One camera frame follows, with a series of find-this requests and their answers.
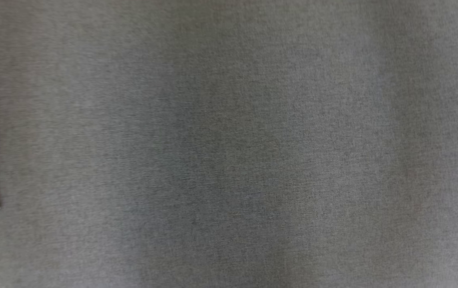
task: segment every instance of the fabric texture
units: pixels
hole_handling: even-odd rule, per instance
[[[458,0],[0,0],[0,288],[458,287]]]

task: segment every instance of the gray fabric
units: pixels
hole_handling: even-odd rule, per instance
[[[0,288],[458,287],[458,0],[0,0]]]

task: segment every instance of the gray felt surface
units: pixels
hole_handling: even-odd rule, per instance
[[[458,287],[458,0],[0,0],[0,288]]]

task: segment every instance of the gray background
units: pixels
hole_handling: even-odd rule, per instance
[[[0,0],[0,288],[458,287],[458,0]]]

